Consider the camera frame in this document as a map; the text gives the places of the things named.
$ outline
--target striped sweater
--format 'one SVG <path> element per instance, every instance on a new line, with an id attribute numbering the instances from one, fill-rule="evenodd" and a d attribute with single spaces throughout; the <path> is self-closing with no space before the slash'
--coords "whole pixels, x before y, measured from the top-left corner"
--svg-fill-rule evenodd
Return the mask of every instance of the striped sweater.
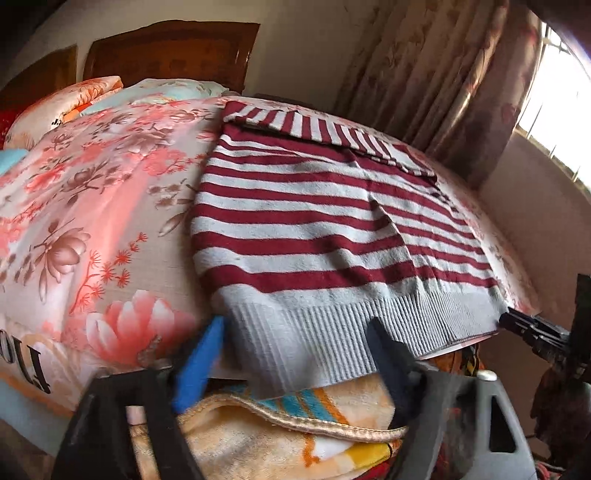
<path id="1" fill-rule="evenodd" d="M 495 330 L 505 303 L 485 254 L 406 146 L 297 111 L 223 114 L 194 261 L 258 395 L 375 372 L 374 316 L 417 356 Z"/>

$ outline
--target beige wall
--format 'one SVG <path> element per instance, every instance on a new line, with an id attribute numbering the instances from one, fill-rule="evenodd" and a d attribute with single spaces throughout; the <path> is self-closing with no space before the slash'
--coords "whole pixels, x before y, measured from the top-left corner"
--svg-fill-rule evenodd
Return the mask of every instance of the beige wall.
<path id="1" fill-rule="evenodd" d="M 591 204 L 517 133 L 479 196 L 530 274 L 542 315 L 570 328 L 577 273 L 591 273 Z M 525 432 L 532 433 L 531 402 L 548 365 L 506 332 L 485 342 L 483 360 L 501 376 Z"/>
<path id="2" fill-rule="evenodd" d="M 0 78 L 4 85 L 47 53 L 78 45 L 78 78 L 98 38 L 162 20 L 261 24 L 246 95 L 266 93 L 332 108 L 377 0 L 68 0 L 31 37 Z"/>

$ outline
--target headboard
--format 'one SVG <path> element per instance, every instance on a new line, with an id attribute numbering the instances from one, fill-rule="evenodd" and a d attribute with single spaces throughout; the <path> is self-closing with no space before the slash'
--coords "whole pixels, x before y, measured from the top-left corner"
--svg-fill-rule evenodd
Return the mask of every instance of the headboard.
<path id="1" fill-rule="evenodd" d="M 0 91 L 0 109 L 29 106 L 76 83 L 76 45 L 56 50 L 15 76 Z"/>
<path id="2" fill-rule="evenodd" d="M 212 80 L 242 92 L 259 24 L 166 20 L 96 40 L 84 79 L 119 75 L 128 87 L 146 78 Z"/>

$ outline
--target red fabric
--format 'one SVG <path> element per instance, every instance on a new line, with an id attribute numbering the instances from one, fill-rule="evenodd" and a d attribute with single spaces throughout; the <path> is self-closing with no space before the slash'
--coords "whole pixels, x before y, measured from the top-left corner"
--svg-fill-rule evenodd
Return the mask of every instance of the red fabric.
<path id="1" fill-rule="evenodd" d="M 25 108 L 12 108 L 0 110 L 0 150 L 4 149 L 4 140 L 17 117 L 25 111 Z"/>

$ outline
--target ribbed hem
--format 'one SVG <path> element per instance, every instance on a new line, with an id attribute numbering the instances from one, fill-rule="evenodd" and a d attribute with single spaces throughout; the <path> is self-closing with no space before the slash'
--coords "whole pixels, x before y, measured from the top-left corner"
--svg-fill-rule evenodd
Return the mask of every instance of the ribbed hem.
<path id="1" fill-rule="evenodd" d="M 251 303 L 229 310 L 252 391 L 271 398 L 374 373 L 365 328 L 375 316 L 395 340 L 423 356 L 495 331 L 506 305 L 494 287 L 486 293 L 416 293 L 300 309 Z"/>

